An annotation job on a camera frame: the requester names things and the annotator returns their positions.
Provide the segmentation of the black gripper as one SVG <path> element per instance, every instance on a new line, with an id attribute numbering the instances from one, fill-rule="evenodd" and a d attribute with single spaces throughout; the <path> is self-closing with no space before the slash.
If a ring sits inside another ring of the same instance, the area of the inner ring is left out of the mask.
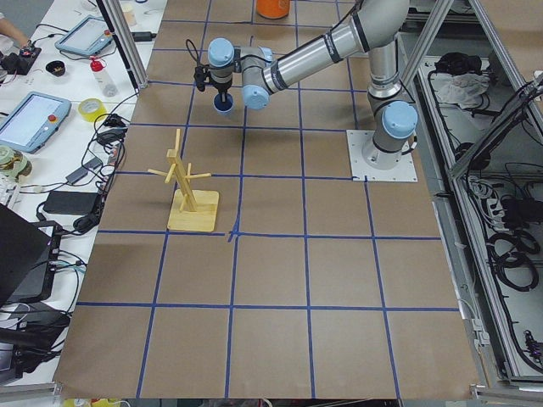
<path id="1" fill-rule="evenodd" d="M 218 67 L 210 64 L 197 64 L 193 75 L 195 85 L 200 92 L 207 86 L 213 86 L 217 91 L 217 106 L 224 109 L 227 106 L 227 93 L 232 86 L 232 64 Z"/>

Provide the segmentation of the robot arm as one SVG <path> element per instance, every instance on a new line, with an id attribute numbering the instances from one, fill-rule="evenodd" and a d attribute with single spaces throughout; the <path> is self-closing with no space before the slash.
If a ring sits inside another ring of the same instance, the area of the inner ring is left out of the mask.
<path id="1" fill-rule="evenodd" d="M 330 30 L 278 59 L 267 47 L 240 47 L 216 38 L 209 44 L 207 63 L 196 63 L 195 85 L 201 92 L 214 87 L 215 109 L 225 114 L 233 106 L 228 91 L 233 74 L 238 73 L 244 106 L 261 110 L 271 95 L 356 53 L 365 53 L 370 60 L 368 101 L 376 130 L 361 153 L 371 167 L 391 170 L 406 154 L 404 146 L 418 122 L 417 111 L 403 98 L 398 65 L 397 34 L 409 7 L 407 1 L 358 1 Z"/>

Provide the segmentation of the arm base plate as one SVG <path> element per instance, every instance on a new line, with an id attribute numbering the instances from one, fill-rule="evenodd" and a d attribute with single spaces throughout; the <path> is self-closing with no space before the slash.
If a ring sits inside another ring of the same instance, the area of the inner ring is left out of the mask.
<path id="1" fill-rule="evenodd" d="M 384 153 L 373 143 L 374 131 L 348 130 L 347 147 L 354 181 L 417 182 L 408 143 L 399 152 Z"/>

